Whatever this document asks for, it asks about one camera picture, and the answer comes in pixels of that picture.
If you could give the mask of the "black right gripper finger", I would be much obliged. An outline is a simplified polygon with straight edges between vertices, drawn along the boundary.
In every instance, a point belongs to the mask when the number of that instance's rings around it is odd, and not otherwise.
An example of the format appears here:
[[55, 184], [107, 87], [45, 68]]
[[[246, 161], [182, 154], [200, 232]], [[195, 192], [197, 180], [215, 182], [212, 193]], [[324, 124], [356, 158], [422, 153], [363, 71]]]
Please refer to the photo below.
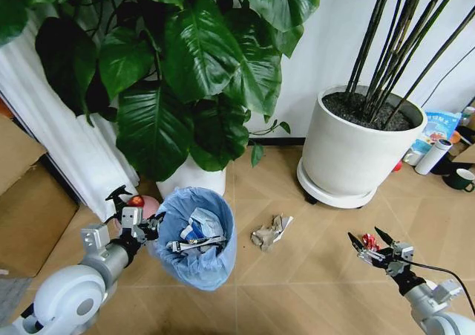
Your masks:
[[361, 241], [359, 241], [359, 239], [356, 238], [351, 232], [348, 232], [347, 235], [350, 239], [350, 242], [351, 242], [353, 248], [357, 252], [357, 256], [360, 259], [362, 259], [363, 261], [365, 261], [366, 263], [372, 264], [373, 263], [373, 251], [371, 249], [368, 249], [367, 247], [365, 247], [363, 245], [363, 243]]
[[394, 248], [397, 245], [397, 241], [395, 241], [388, 233], [379, 229], [378, 227], [374, 227], [374, 230], [382, 239], [382, 241], [390, 248]]

